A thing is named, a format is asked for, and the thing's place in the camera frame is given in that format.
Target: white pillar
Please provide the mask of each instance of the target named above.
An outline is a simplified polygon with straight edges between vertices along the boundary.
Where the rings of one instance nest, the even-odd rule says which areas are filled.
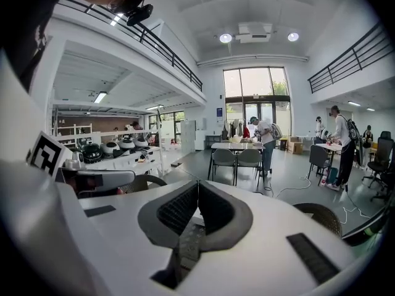
[[[53,36],[48,42],[29,92],[31,98],[46,117],[44,128],[48,134],[51,133],[48,131],[48,107],[51,106],[51,92],[54,86],[56,71],[63,56],[65,43],[66,40],[58,36]]]

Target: ceiling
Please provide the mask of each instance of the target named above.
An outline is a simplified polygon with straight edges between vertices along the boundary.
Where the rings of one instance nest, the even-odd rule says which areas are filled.
[[[223,55],[242,53],[290,54],[305,56],[309,46],[324,31],[342,0],[172,0],[196,38],[201,52],[213,50]],[[273,24],[267,43],[228,45],[218,38],[222,33],[238,34],[241,22]],[[289,42],[290,32],[299,33]]]
[[[135,109],[134,115],[141,114],[148,112],[146,108],[159,104],[166,110],[197,106],[163,84],[120,67],[105,52],[89,50],[87,46],[81,48],[75,43],[67,45],[54,80],[54,100],[68,104],[62,106],[66,111],[97,110],[87,103],[93,104],[101,91],[107,92],[107,96],[100,104],[113,107],[110,112],[117,114],[131,114],[130,108]]]
[[[332,97],[326,103],[329,106],[342,104],[347,106],[350,111],[366,111],[370,107],[375,110],[394,109],[395,108],[395,78],[390,78],[379,83],[371,84],[356,91],[352,91],[341,96]],[[361,106],[348,104],[352,101]]]

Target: ceiling vent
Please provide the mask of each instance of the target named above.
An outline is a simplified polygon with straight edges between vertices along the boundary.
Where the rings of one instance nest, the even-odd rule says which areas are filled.
[[[239,34],[236,39],[240,43],[265,43],[272,35],[272,24],[262,22],[239,23]]]

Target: white sneaker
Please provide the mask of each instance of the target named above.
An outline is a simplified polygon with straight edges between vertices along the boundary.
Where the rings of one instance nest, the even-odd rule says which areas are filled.
[[[340,186],[337,186],[334,183],[327,184],[326,186],[329,187],[330,189],[334,190],[334,191],[340,191]]]

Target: balcony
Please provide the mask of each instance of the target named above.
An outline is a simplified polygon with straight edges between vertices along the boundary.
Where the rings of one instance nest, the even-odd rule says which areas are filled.
[[[112,13],[109,9],[95,4],[88,4],[84,0],[59,0],[58,4],[88,14],[134,38],[163,58],[174,69],[181,72],[189,82],[202,91],[202,81],[158,36],[143,24],[138,23],[128,27],[125,17],[118,17],[117,14]]]
[[[393,51],[393,44],[384,27],[377,23],[349,49],[308,79],[311,93],[363,70]]]

